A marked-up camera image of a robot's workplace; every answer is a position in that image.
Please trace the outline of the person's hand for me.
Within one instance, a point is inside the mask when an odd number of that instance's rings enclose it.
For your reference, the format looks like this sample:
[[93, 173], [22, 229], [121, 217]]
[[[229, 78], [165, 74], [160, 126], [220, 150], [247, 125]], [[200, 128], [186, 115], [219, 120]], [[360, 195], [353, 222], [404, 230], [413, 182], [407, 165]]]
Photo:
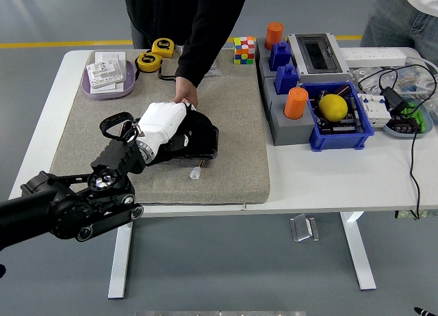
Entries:
[[175, 79], [175, 103], [190, 103], [194, 107], [198, 106], [198, 96], [196, 87], [184, 77]]

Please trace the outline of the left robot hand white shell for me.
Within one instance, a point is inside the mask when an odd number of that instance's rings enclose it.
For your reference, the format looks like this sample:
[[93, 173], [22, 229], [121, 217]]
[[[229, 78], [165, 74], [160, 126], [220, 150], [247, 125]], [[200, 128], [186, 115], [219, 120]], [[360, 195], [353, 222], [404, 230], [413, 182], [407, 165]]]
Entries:
[[175, 102], [154, 102], [148, 106], [138, 121], [136, 138], [145, 162], [152, 162], [159, 147], [174, 136], [188, 110], [195, 111], [196, 108], [189, 103]]

